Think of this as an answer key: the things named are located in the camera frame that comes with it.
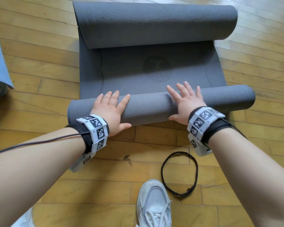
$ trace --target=white sneaker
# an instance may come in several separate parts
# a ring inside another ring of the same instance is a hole
[[[163,184],[151,179],[143,184],[137,199],[140,227],[171,227],[170,199]]]

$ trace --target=black cord loop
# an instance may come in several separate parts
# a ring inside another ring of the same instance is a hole
[[[179,194],[179,193],[173,191],[171,188],[169,188],[169,187],[166,185],[166,183],[165,183],[165,181],[164,181],[164,178],[163,178],[163,167],[164,167],[165,163],[170,159],[171,156],[174,156],[174,155],[177,155],[177,154],[186,154],[186,155],[189,156],[189,158],[191,158],[191,159],[195,162],[195,164],[196,164],[196,179],[195,179],[195,182],[194,182],[194,184],[193,184],[190,188],[187,189],[187,192],[181,193],[181,194]],[[164,187],[165,187],[168,191],[170,191],[170,192],[173,193],[174,195],[179,196],[179,197],[182,197],[182,198],[187,197],[188,195],[190,195],[190,194],[193,192],[193,190],[195,189],[195,187],[196,187],[196,185],[197,185],[197,180],[198,180],[198,163],[197,163],[197,160],[196,160],[191,154],[189,154],[189,153],[187,153],[187,152],[184,152],[184,151],[176,151],[176,152],[174,152],[174,153],[171,153],[171,154],[167,157],[167,159],[163,162],[163,164],[162,164],[162,167],[161,167],[161,179],[162,179],[162,183],[163,183]]]

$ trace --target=person's left arm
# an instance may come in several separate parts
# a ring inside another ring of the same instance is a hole
[[[99,95],[91,111],[105,119],[110,128],[109,136],[131,127],[128,123],[120,124],[130,96],[117,105],[118,97],[119,91]],[[67,127],[28,142],[76,133],[77,130]],[[33,206],[85,149],[83,138],[77,135],[0,153],[0,227],[10,227]]]

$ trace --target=finger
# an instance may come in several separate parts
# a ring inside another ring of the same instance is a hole
[[[170,93],[173,100],[178,103],[179,100],[182,98],[178,92],[176,92],[171,86],[167,85],[167,91]]]
[[[103,94],[98,95],[98,97],[96,98],[96,100],[94,102],[94,105],[100,104],[102,98],[103,98]]]
[[[129,99],[130,99],[130,95],[128,94],[118,104],[117,111],[119,112],[120,115],[124,112],[125,107],[126,107],[127,103],[129,102]]]
[[[178,114],[174,114],[168,117],[169,120],[175,120],[175,121],[177,121],[178,118],[179,118]]]
[[[179,84],[179,83],[177,83],[177,87],[180,90],[182,98],[189,96],[189,93],[186,87],[184,87],[182,84]]]
[[[187,81],[184,82],[184,86],[186,87],[190,96],[195,95],[195,92],[193,91],[193,89],[191,88],[191,86],[189,85],[189,83]]]
[[[114,94],[111,95],[108,105],[117,106],[118,98],[119,98],[119,91],[115,91]]]
[[[131,124],[130,123],[121,123],[119,124],[119,132],[125,130],[125,129],[128,129],[131,127]]]
[[[101,103],[108,104],[110,97],[111,97],[111,92],[106,93]]]
[[[199,98],[199,97],[202,97],[202,95],[201,95],[201,88],[200,88],[200,86],[197,86],[196,96],[197,96],[198,98]]]

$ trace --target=person's right hand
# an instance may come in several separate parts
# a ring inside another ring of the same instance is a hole
[[[181,95],[176,92],[171,86],[167,85],[167,91],[177,103],[178,114],[171,115],[168,119],[175,120],[181,124],[188,125],[188,118],[190,113],[197,107],[206,106],[201,95],[201,88],[197,86],[196,93],[193,91],[187,81],[182,84],[177,84]]]

